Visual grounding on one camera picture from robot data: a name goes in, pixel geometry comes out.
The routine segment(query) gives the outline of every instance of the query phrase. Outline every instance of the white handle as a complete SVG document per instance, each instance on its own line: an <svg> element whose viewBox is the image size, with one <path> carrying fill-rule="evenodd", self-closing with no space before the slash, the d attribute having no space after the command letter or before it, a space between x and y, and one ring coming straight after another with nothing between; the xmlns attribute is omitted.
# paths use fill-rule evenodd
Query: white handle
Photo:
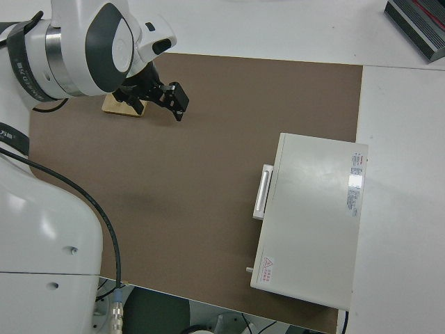
<svg viewBox="0 0 445 334"><path fill-rule="evenodd" d="M266 200L269 192L270 179L272 177L273 166L263 165L263 171L261 173L261 181L259 182L257 201L255 202L255 208L253 211L253 218L260 221L264 218L264 210L266 208Z"/></svg>

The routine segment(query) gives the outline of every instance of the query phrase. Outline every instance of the label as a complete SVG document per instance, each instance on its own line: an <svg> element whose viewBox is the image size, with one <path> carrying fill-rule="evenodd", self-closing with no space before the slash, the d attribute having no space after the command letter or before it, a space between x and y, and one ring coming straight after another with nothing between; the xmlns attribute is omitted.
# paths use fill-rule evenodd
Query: label
<svg viewBox="0 0 445 334"><path fill-rule="evenodd" d="M360 192L363 186L363 164L365 157L360 152L355 152L351 159L349 180L348 180L348 197L346 198L346 209L349 216L356 217L359 215Z"/></svg>
<svg viewBox="0 0 445 334"><path fill-rule="evenodd" d="M265 256L263 262L261 263L261 271L259 282L264 284L270 284L272 280L272 270L275 259L270 256Z"/></svg>

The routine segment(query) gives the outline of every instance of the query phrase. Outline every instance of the brown mat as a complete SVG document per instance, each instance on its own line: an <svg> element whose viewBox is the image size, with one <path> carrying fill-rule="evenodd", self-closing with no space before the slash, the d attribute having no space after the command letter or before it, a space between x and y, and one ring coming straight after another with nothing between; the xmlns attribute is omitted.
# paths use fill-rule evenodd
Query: brown mat
<svg viewBox="0 0 445 334"><path fill-rule="evenodd" d="M261 169L280 132L355 141L362 67L181 54L156 65L190 97L182 122L153 104L130 118L102 112L103 97L72 99L33 113L31 158L107 211L124 280L334 333L337 310L253 289L245 268L261 229ZM102 274L114 277L114 266L104 232Z"/></svg>

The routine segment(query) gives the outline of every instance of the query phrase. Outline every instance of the white table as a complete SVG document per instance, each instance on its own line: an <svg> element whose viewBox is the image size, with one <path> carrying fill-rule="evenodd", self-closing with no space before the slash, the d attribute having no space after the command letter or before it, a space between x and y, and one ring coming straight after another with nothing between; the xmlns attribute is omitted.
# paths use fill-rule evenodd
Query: white table
<svg viewBox="0 0 445 334"><path fill-rule="evenodd" d="M385 0L129 2L139 20L171 23L175 52L366 65L357 142L369 144L369 164L348 333L443 333L445 59L428 65ZM49 0L4 1L0 21L40 9L49 17Z"/></svg>

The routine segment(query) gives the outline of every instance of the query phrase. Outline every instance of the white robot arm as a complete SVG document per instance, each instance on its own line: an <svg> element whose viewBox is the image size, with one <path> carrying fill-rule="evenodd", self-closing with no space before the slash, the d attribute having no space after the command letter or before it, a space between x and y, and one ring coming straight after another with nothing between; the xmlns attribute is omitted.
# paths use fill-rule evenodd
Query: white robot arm
<svg viewBox="0 0 445 334"><path fill-rule="evenodd" d="M181 86L163 85L152 63L176 43L161 17L140 24L127 0L51 5L51 20L38 13L0 24L0 332L8 334L93 333L102 254L91 209L11 159L29 153L30 110L113 93L137 111L139 99L150 100L181 120L188 105ZM118 318L112 333L120 333Z"/></svg>

